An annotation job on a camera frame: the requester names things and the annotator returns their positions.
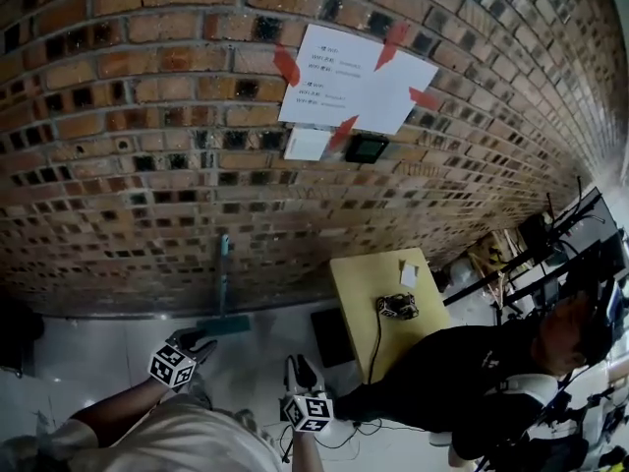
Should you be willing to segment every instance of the small white paper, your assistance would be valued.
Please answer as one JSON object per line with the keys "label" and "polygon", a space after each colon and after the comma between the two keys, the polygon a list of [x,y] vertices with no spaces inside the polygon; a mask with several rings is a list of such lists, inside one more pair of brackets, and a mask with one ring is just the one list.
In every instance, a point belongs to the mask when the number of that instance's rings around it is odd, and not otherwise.
{"label": "small white paper", "polygon": [[405,287],[415,288],[417,285],[417,271],[416,265],[404,263],[402,267],[402,276],[400,277],[400,283]]}
{"label": "small white paper", "polygon": [[397,51],[376,72],[383,44],[309,25],[297,55],[300,82],[287,87],[280,121],[339,126],[395,135],[415,106],[409,88],[425,90],[437,68]]}
{"label": "small white paper", "polygon": [[330,140],[330,132],[310,128],[293,128],[284,159],[318,161]]}

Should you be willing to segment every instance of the red tape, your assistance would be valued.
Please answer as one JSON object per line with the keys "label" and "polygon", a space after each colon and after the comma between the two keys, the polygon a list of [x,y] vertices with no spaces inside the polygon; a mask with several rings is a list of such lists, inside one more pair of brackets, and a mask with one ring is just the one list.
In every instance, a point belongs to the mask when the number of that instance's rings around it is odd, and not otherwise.
{"label": "red tape", "polygon": [[299,83],[300,72],[297,63],[289,52],[280,44],[275,45],[275,57],[273,57],[273,63],[279,70],[282,77],[293,88]]}
{"label": "red tape", "polygon": [[408,23],[396,23],[389,29],[389,33],[386,34],[384,46],[382,47],[382,52],[380,52],[380,57],[377,58],[375,70],[373,70],[374,72],[377,72],[380,67],[393,59],[395,51],[397,51],[397,46],[404,40],[409,27],[410,25]]}
{"label": "red tape", "polygon": [[420,105],[423,108],[428,108],[429,110],[437,111],[439,108],[439,102],[434,98],[434,96],[430,96],[423,91],[417,90],[415,88],[409,88],[409,94],[411,95],[411,99],[415,101],[416,105]]}
{"label": "red tape", "polygon": [[339,144],[341,144],[345,140],[345,137],[347,137],[350,134],[350,131],[352,131],[352,128],[356,124],[357,119],[358,115],[355,115],[354,117],[350,117],[347,121],[343,121],[341,123],[341,125],[336,129],[336,132],[332,136],[332,139],[330,140],[330,150],[334,150],[336,147],[338,147]]}

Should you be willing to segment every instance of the person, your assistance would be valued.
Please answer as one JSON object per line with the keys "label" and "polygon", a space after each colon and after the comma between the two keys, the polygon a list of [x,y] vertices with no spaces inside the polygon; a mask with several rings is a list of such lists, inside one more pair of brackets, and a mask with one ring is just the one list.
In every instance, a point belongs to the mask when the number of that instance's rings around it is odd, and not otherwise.
{"label": "person", "polygon": [[535,424],[543,406],[506,394],[500,382],[519,374],[560,378],[604,359],[610,344],[589,327],[594,306],[583,291],[562,299],[542,321],[439,330],[413,346],[378,383],[363,384],[335,405],[335,417],[385,418],[433,433],[452,433],[448,462],[470,469],[506,439]]}
{"label": "person", "polygon": [[[0,470],[281,471],[272,439],[251,411],[213,410],[203,385],[195,374],[188,393],[160,403],[169,388],[148,378],[82,409],[51,435],[5,442]],[[322,472],[314,435],[294,433],[292,470]]]}

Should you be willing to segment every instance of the black object on floor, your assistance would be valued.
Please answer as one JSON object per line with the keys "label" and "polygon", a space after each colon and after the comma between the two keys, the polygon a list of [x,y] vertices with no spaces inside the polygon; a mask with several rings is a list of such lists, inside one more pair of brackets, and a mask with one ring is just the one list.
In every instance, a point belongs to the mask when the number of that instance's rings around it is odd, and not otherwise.
{"label": "black object on floor", "polygon": [[340,308],[312,313],[311,320],[323,367],[334,367],[354,360],[350,336]]}

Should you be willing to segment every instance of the yellow table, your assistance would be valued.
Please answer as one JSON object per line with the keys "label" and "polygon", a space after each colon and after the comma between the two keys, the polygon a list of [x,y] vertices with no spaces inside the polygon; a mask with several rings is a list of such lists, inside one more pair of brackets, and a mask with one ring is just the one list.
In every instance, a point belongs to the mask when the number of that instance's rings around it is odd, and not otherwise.
{"label": "yellow table", "polygon": [[[405,262],[419,268],[415,290],[400,283]],[[375,300],[378,297],[411,292],[420,314],[407,321],[380,316],[382,339],[373,366],[373,383],[381,380],[420,339],[449,325],[450,317],[419,248],[332,259],[330,267],[363,383],[369,382],[377,340]]]}

